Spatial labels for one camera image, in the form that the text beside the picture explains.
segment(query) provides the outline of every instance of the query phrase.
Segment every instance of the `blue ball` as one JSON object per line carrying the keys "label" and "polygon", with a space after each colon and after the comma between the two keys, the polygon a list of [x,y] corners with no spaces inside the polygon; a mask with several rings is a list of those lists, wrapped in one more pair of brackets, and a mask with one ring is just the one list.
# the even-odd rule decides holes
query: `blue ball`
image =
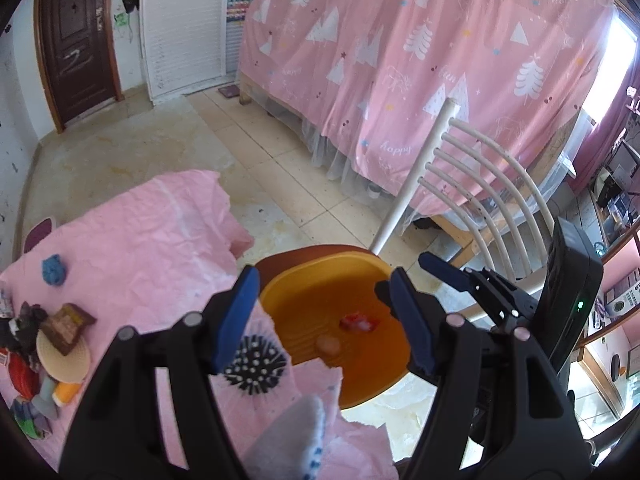
{"label": "blue ball", "polygon": [[47,285],[59,286],[65,283],[66,267],[59,254],[54,254],[42,261],[42,277]]}

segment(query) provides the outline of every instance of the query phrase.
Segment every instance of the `chair post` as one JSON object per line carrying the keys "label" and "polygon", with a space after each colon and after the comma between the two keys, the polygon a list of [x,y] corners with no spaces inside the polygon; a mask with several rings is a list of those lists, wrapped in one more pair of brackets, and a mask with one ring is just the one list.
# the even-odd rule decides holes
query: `chair post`
{"label": "chair post", "polygon": [[446,98],[442,108],[440,109],[436,120],[427,135],[418,156],[415,159],[414,164],[409,170],[409,174],[406,176],[398,196],[391,205],[391,209],[386,214],[385,219],[376,233],[376,237],[369,247],[369,251],[374,254],[380,254],[380,251],[385,246],[387,240],[393,233],[396,225],[402,218],[402,213],[411,202],[416,190],[420,184],[418,178],[423,176],[424,167],[428,162],[433,162],[433,151],[439,148],[442,144],[442,135],[449,131],[449,120],[455,118],[460,111],[460,105],[451,98]]}

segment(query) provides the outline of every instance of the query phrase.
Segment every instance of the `brown door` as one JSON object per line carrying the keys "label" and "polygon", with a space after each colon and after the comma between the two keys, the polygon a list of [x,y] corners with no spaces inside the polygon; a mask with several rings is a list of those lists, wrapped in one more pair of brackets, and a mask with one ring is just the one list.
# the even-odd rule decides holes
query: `brown door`
{"label": "brown door", "polygon": [[62,123],[116,97],[105,0],[40,0],[47,78]]}

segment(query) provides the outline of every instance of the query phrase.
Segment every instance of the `orange bucket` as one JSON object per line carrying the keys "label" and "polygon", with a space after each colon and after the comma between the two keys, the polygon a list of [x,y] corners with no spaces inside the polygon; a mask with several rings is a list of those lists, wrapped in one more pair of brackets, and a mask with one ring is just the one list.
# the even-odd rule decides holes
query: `orange bucket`
{"label": "orange bucket", "polygon": [[[294,365],[319,357],[342,367],[342,409],[375,397],[407,373],[410,349],[402,325],[374,292],[391,270],[373,254],[337,253],[282,272],[260,295]],[[380,323],[372,332],[341,329],[340,320],[355,312]],[[338,355],[318,351],[321,335],[340,341]]]}

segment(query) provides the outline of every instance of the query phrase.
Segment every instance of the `window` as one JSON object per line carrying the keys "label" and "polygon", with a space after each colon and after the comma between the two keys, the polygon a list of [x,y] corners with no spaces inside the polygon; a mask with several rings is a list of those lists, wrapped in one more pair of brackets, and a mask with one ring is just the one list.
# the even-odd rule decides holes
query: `window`
{"label": "window", "polygon": [[609,110],[625,78],[636,53],[637,41],[638,37],[616,16],[611,23],[607,49],[598,75],[582,106],[597,123]]}

